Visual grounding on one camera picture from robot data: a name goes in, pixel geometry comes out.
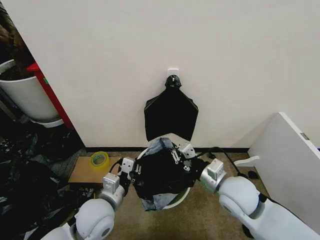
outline white cylinder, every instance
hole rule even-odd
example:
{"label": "white cylinder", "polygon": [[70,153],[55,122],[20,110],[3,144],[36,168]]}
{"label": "white cylinder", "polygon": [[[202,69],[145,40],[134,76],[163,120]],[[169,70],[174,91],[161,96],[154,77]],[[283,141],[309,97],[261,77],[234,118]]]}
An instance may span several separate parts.
{"label": "white cylinder", "polygon": [[1,80],[1,73],[14,65],[14,60],[0,64],[0,88],[34,121],[48,123],[58,120],[60,116],[36,76],[13,81]]}

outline gray cloth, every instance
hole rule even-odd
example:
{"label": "gray cloth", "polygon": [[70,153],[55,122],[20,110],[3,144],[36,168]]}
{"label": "gray cloth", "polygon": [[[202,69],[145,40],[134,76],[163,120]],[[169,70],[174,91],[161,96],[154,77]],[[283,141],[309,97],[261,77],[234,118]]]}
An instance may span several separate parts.
{"label": "gray cloth", "polygon": [[[152,155],[166,148],[173,149],[174,145],[169,138],[161,137],[150,144],[144,155]],[[167,206],[177,195],[178,194],[173,193],[163,193],[153,195],[153,200],[145,200],[141,198],[141,201],[145,211],[161,210]]]}
{"label": "gray cloth", "polygon": [[172,144],[171,140],[167,137],[161,137],[153,141],[150,146],[148,147],[148,150],[145,152],[144,155],[152,155],[155,154],[162,149],[173,149],[174,145]]}
{"label": "gray cloth", "polygon": [[161,210],[167,206],[176,196],[174,193],[164,193],[153,195],[153,200],[141,199],[145,211]]}

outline yellow tape roll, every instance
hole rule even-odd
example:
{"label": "yellow tape roll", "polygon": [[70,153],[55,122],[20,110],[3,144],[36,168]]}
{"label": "yellow tape roll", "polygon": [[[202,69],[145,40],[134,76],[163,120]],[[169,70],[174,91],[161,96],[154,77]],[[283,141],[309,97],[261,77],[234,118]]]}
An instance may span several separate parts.
{"label": "yellow tape roll", "polygon": [[109,167],[110,159],[106,152],[97,151],[91,155],[90,165],[95,170],[100,170]]}

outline cardboard box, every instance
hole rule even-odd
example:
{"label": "cardboard box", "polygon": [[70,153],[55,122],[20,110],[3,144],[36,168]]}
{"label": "cardboard box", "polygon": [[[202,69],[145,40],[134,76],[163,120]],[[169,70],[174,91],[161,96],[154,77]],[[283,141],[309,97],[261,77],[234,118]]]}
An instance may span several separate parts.
{"label": "cardboard box", "polygon": [[[85,188],[102,188],[102,179],[109,172],[111,166],[119,160],[119,156],[110,156],[109,166],[103,169],[95,169],[90,164],[90,156],[80,156],[74,166],[74,169],[71,173],[71,176],[68,180],[70,186],[72,185],[77,187]],[[116,165],[112,173],[118,173],[119,165]]]}

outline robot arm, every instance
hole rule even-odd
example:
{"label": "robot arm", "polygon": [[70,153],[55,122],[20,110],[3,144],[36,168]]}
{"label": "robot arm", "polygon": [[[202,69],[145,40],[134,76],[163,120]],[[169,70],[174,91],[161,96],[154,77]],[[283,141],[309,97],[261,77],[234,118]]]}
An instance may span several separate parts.
{"label": "robot arm", "polygon": [[[320,240],[320,236],[280,204],[263,196],[244,177],[227,177],[224,164],[214,159],[210,164],[195,158],[191,144],[183,145],[178,150],[184,159],[194,160],[195,177],[204,183],[209,191],[219,194],[219,203],[224,209],[245,225],[252,236],[258,240],[308,239]],[[99,199],[84,203],[76,214],[75,226],[66,223],[49,232],[43,240],[102,240],[114,227],[115,211],[121,205],[128,188],[134,179],[129,173],[139,172],[135,160],[125,157],[118,175],[108,173],[103,178],[103,189]]]}
{"label": "robot arm", "polygon": [[255,239],[308,239],[320,236],[285,207],[262,195],[248,179],[226,178],[223,162],[214,159],[202,171],[200,181],[219,194],[224,209],[244,224]]}

